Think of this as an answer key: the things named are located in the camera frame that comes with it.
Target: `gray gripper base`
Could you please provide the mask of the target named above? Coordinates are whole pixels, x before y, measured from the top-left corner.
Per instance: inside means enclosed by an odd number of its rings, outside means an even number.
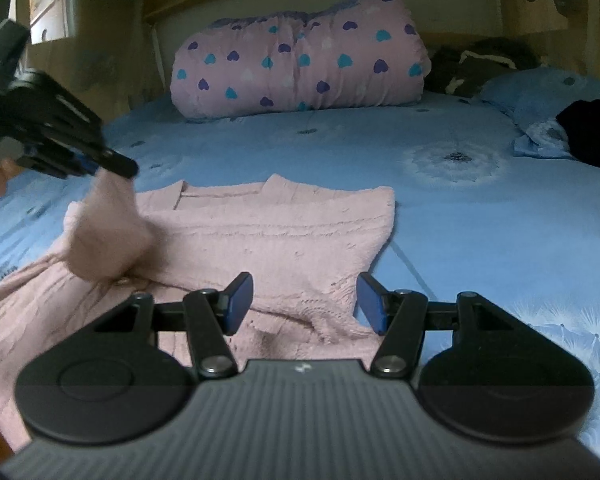
[[[503,448],[457,436],[407,384],[357,361],[251,361],[203,383],[138,440],[86,449],[38,439],[0,469],[13,480],[600,478],[600,460],[574,439]]]

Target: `black round disc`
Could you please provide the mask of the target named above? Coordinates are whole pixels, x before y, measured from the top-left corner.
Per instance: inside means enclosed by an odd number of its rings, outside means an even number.
[[[16,403],[33,433],[104,446],[148,433],[182,409],[192,380],[176,359],[120,334],[104,336],[61,344],[20,373]]]
[[[452,430],[500,444],[575,433],[593,402],[586,367],[571,356],[552,361],[511,353],[511,347],[458,346],[438,354],[418,382],[424,408]]]

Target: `cable knit pattern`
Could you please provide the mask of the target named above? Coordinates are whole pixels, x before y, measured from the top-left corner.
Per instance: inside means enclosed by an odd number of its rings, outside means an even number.
[[[241,366],[250,358],[368,365],[379,338],[352,316],[355,281],[388,240],[394,207],[390,188],[329,190],[278,175],[134,196],[128,181],[99,173],[50,251],[0,282],[0,431],[14,449],[29,441],[13,400],[22,367],[133,291],[177,301],[222,289],[243,270],[254,277],[253,306],[228,338]],[[158,341],[190,364],[184,334]]]

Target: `blue bed sheet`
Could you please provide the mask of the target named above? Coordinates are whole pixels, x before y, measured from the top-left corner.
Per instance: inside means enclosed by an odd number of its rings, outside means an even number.
[[[395,232],[374,264],[387,288],[454,301],[475,290],[579,357],[596,381],[580,439],[600,456],[600,169],[513,156],[519,131],[487,104],[425,94],[412,107],[266,114],[190,124],[169,97],[116,120],[138,191],[266,180],[391,186]],[[23,174],[0,200],[0,279],[42,254],[88,178]],[[362,315],[357,317],[364,322]],[[422,362],[450,345],[427,335]]]

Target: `white wall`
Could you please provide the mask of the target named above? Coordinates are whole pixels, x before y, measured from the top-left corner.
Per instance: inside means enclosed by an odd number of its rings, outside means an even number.
[[[279,10],[315,12],[339,0],[211,0],[157,23],[160,53],[167,82],[176,50],[187,36],[219,18],[259,16]],[[418,29],[484,36],[502,35],[500,0],[404,0]]]

